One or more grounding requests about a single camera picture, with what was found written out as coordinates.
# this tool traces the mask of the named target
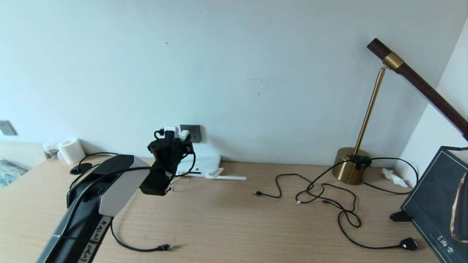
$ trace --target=white mount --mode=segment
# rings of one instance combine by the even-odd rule
[[[245,176],[225,176],[220,175],[224,168],[219,167],[221,162],[221,156],[219,155],[209,155],[209,156],[198,156],[195,161],[195,166],[192,169],[190,174],[186,176],[194,177],[204,177],[207,179],[225,179],[225,180],[246,180]],[[187,156],[183,159],[179,166],[177,167],[177,172],[175,175],[185,174],[189,171],[193,163],[192,155]]]

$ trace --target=wall socket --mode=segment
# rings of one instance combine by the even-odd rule
[[[201,142],[202,141],[202,132],[200,130],[200,125],[187,125],[181,124],[180,130],[188,130],[190,133],[191,142]]]
[[[3,135],[15,136],[17,135],[13,126],[9,121],[0,121],[0,130]]]

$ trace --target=desk surface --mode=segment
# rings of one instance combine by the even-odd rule
[[[104,157],[92,158],[99,163]],[[0,191],[0,259],[2,262],[35,262],[66,211],[65,196],[73,165],[47,160]],[[297,206],[294,196],[306,188],[298,177],[280,179],[280,199],[252,194],[254,190],[277,194],[275,176],[298,173],[313,179],[326,167],[223,162],[223,175],[247,176],[246,181],[183,177],[165,197],[137,191],[115,218],[116,235],[125,243],[152,248],[174,243],[168,252],[141,253],[117,245],[110,232],[94,262],[439,262],[411,223],[392,222],[405,196],[385,193],[365,185],[347,185],[327,174],[318,183],[332,183],[357,196],[361,228],[342,219],[347,233],[370,246],[389,246],[413,237],[417,251],[400,248],[372,250],[350,243],[337,224],[339,210],[323,202]],[[367,181],[388,189],[404,190],[370,171]],[[345,207],[352,197],[327,189],[325,197]]]

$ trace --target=brass lamp pole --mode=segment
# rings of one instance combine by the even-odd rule
[[[374,106],[375,98],[379,91],[380,84],[387,68],[390,68],[395,73],[406,78],[413,86],[415,86],[426,99],[444,115],[453,126],[460,131],[465,140],[468,141],[468,123],[465,118],[458,113],[433,87],[431,87],[421,76],[419,76],[408,64],[404,62],[395,52],[391,51],[377,38],[374,39],[367,48],[372,51],[378,58],[382,59],[384,66],[380,69],[375,82],[374,91],[372,92],[369,106],[367,107],[366,116],[362,123],[361,131],[359,132],[358,140],[354,148],[345,147],[338,150],[335,158],[335,164],[349,160],[351,155],[369,156],[368,153],[359,149],[364,132],[366,131],[367,122]],[[350,161],[342,163],[332,169],[336,179],[348,184],[360,184],[361,180],[366,175],[366,167],[356,165]]]

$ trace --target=patterned bedding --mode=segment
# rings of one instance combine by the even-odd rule
[[[27,169],[19,167],[7,160],[0,158],[0,190],[11,184],[23,174]]]

